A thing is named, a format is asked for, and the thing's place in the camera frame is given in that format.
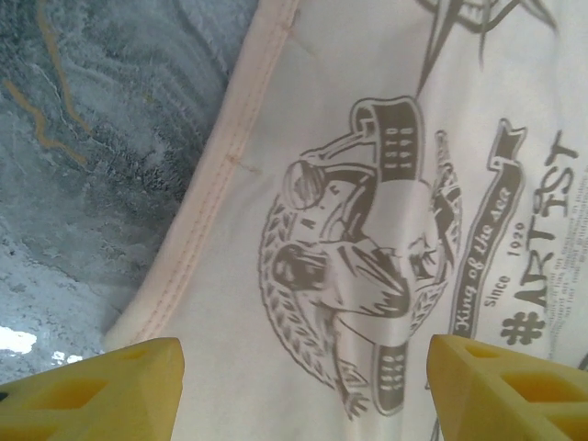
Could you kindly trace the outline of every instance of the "marble surface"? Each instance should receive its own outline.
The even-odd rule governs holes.
[[[0,2],[0,383],[100,352],[179,207],[255,6]]]

